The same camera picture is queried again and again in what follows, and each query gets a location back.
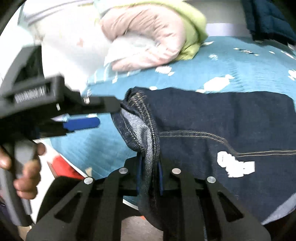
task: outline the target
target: metal screw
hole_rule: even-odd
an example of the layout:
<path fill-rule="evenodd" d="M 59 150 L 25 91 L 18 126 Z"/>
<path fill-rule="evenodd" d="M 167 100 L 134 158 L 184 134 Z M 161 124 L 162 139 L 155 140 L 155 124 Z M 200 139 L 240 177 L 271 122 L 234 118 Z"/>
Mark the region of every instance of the metal screw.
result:
<path fill-rule="evenodd" d="M 174 169 L 172 170 L 172 173 L 173 173 L 173 174 L 180 174 L 180 173 L 181 173 L 181 170 L 180 170 L 179 168 L 174 168 Z"/>
<path fill-rule="evenodd" d="M 128 169 L 125 167 L 122 167 L 119 169 L 119 173 L 121 173 L 121 174 L 126 174 L 127 172 L 128 172 Z"/>
<path fill-rule="evenodd" d="M 84 183 L 87 184 L 87 185 L 91 184 L 92 182 L 93 182 L 93 179 L 91 177 L 87 177 L 87 178 L 84 179 Z"/>
<path fill-rule="evenodd" d="M 83 101 L 84 101 L 84 103 L 86 103 L 86 104 L 89 104 L 89 103 L 90 103 L 90 99 L 89 99 L 89 97 L 87 97 L 87 98 L 83 98 Z"/>
<path fill-rule="evenodd" d="M 215 182 L 216 182 L 216 178 L 214 178 L 214 177 L 208 177 L 208 178 L 207 178 L 207 181 L 208 181 L 209 183 L 215 183 Z"/>

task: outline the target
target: navy blue jacket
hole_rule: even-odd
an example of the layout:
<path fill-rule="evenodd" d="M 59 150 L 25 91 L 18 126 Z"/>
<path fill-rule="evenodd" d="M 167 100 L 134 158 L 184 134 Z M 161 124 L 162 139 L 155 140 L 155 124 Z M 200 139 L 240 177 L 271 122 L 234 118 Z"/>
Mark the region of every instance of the navy blue jacket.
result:
<path fill-rule="evenodd" d="M 251 34 L 295 44 L 295 32 L 271 0 L 242 0 L 242 5 Z"/>

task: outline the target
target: red object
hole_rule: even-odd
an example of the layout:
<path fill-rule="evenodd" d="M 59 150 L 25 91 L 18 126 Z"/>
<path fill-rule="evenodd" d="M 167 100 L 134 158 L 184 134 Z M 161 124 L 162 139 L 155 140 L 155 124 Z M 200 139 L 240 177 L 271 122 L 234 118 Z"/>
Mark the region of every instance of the red object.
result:
<path fill-rule="evenodd" d="M 84 177 L 79 174 L 79 172 L 77 172 L 73 167 L 71 167 L 69 163 L 67 163 L 65 159 L 61 156 L 57 156 L 53 159 L 52 168 L 58 177 L 65 176 L 80 180 L 84 179 Z"/>

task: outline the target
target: jeans seam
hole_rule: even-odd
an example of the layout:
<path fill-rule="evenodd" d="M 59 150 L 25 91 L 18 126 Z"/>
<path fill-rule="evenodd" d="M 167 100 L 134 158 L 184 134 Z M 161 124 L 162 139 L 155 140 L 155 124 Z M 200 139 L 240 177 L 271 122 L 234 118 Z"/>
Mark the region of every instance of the jeans seam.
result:
<path fill-rule="evenodd" d="M 149 115 L 149 112 L 148 112 L 148 110 L 147 110 L 147 108 L 146 108 L 146 105 L 145 105 L 145 103 L 144 103 L 144 101 L 143 101 L 143 99 L 141 98 L 141 96 L 139 96 L 138 95 L 138 93 L 136 94 L 138 97 L 139 97 L 139 99 L 140 99 L 140 102 L 143 104 L 143 106 L 145 107 L 145 113 L 146 113 L 146 115 L 148 116 L 148 119 L 149 119 L 149 125 L 150 125 L 150 127 L 148 126 L 148 128 L 150 129 L 150 130 L 152 130 L 152 133 L 151 133 L 151 135 L 152 135 L 152 139 L 154 140 L 154 141 L 152 141 L 152 144 L 153 144 L 153 148 L 154 148 L 154 150 L 153 150 L 153 159 L 155 159 L 155 133 L 154 133 L 154 130 L 153 130 L 153 127 L 152 127 L 152 122 L 151 122 L 151 118 L 150 118 L 150 115 Z"/>
<path fill-rule="evenodd" d="M 197 134 L 211 134 L 211 133 L 207 133 L 207 132 L 198 132 L 198 131 L 172 131 L 171 133 L 197 133 Z M 220 139 L 218 138 L 215 138 L 215 137 L 218 137 L 214 134 L 211 134 L 212 136 L 215 136 L 215 137 L 209 137 L 209 136 L 194 136 L 194 135 L 173 135 L 173 136 L 164 136 L 162 135 L 163 133 L 170 133 L 169 131 L 164 131 L 164 132 L 161 132 L 161 137 L 197 137 L 197 138 L 209 138 L 211 140 L 214 140 L 214 141 L 217 141 L 217 142 L 220 142 L 222 143 L 223 145 L 225 145 L 229 151 L 231 152 L 231 154 L 233 154 L 234 156 L 236 157 L 246 157 L 246 156 L 272 156 L 272 155 L 296 155 L 296 150 L 283 150 L 283 151 L 277 151 L 277 150 L 274 150 L 274 151 L 262 151 L 262 152 L 249 152 L 249 153 L 239 153 L 237 151 L 235 151 L 233 149 L 232 146 L 230 146 L 230 144 L 228 143 L 228 141 L 223 138 L 223 137 L 219 137 Z M 274 152 L 274 153 L 271 153 L 271 154 L 262 154 L 262 155 L 259 155 L 259 153 L 270 153 L 270 152 Z"/>
<path fill-rule="evenodd" d="M 137 145 L 139 146 L 139 148 L 141 149 L 141 151 L 143 150 L 143 147 L 142 145 L 137 141 L 137 139 L 135 138 L 133 132 L 128 128 L 127 124 L 126 124 L 126 121 L 125 121 L 125 118 L 123 117 L 122 113 L 120 112 L 120 116 L 122 117 L 123 119 L 123 123 L 126 127 L 126 129 L 129 131 L 129 133 L 131 134 L 132 138 L 134 139 L 134 141 L 137 143 Z"/>
<path fill-rule="evenodd" d="M 140 108 L 140 104 L 137 101 L 137 98 L 134 96 L 131 97 L 130 101 L 133 99 L 133 104 L 135 104 L 138 108 L 138 110 L 140 111 L 141 115 L 143 115 L 142 109 Z"/>

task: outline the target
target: finger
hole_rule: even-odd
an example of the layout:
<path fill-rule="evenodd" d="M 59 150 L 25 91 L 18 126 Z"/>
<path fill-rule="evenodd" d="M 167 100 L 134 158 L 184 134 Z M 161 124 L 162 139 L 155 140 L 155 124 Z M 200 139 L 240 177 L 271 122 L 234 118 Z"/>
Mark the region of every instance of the finger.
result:
<path fill-rule="evenodd" d="M 30 192 L 35 189 L 35 187 L 38 185 L 40 180 L 41 180 L 41 177 L 39 174 L 34 179 L 20 178 L 20 179 L 14 180 L 13 185 L 17 191 Z"/>
<path fill-rule="evenodd" d="M 10 157 L 0 148 L 0 168 L 9 169 L 11 168 Z"/>
<path fill-rule="evenodd" d="M 32 160 L 27 162 L 24 165 L 24 169 L 22 171 L 24 178 L 34 178 L 39 175 L 41 171 L 41 165 L 39 160 Z"/>
<path fill-rule="evenodd" d="M 39 156 L 43 155 L 46 152 L 46 147 L 43 143 L 38 143 L 37 145 L 37 154 Z"/>
<path fill-rule="evenodd" d="M 38 191 L 37 191 L 37 187 L 34 188 L 34 190 L 30 191 L 30 192 L 21 192 L 21 191 L 17 191 L 17 194 L 20 198 L 24 198 L 24 199 L 34 199 L 37 195 Z"/>

